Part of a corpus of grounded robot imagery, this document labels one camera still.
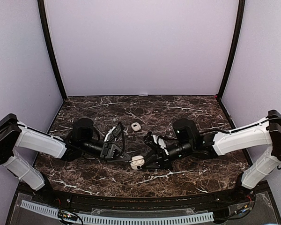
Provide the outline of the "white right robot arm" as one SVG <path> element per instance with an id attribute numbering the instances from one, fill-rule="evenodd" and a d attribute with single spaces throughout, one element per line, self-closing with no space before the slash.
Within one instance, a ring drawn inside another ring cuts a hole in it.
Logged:
<path id="1" fill-rule="evenodd" d="M 235 189 L 230 192 L 230 200 L 240 203 L 248 195 L 248 190 L 281 165 L 281 114 L 270 110 L 268 115 L 250 125 L 229 131 L 213 129 L 199 132 L 193 120 L 178 119 L 172 124 L 176 138 L 172 145 L 166 145 L 164 138 L 149 132 L 144 143 L 151 151 L 144 156 L 144 164 L 139 169 L 170 169 L 172 161 L 191 156 L 212 159 L 245 148 L 265 145 L 265 152 L 240 176 Z"/>

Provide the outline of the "white earbud charging case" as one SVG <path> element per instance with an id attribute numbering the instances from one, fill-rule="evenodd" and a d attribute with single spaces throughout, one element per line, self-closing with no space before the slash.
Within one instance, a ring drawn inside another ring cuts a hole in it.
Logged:
<path id="1" fill-rule="evenodd" d="M 133 170 L 140 170 L 145 164 L 145 159 L 143 156 L 138 155 L 131 158 L 130 166 Z"/>

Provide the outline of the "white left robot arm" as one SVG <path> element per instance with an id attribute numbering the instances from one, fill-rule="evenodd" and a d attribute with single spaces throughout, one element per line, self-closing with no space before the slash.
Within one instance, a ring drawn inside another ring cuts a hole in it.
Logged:
<path id="1" fill-rule="evenodd" d="M 57 195 L 46 186 L 45 177 L 34 169 L 17 151 L 25 148 L 50 155 L 63 161 L 73 161 L 83 154 L 106 162 L 127 162 L 131 160 L 125 152 L 124 127 L 122 123 L 109 130 L 104 139 L 100 138 L 93 120 L 77 120 L 65 137 L 53 136 L 28 127 L 8 114 L 0 121 L 0 165 L 24 181 L 46 204 L 53 204 Z"/>

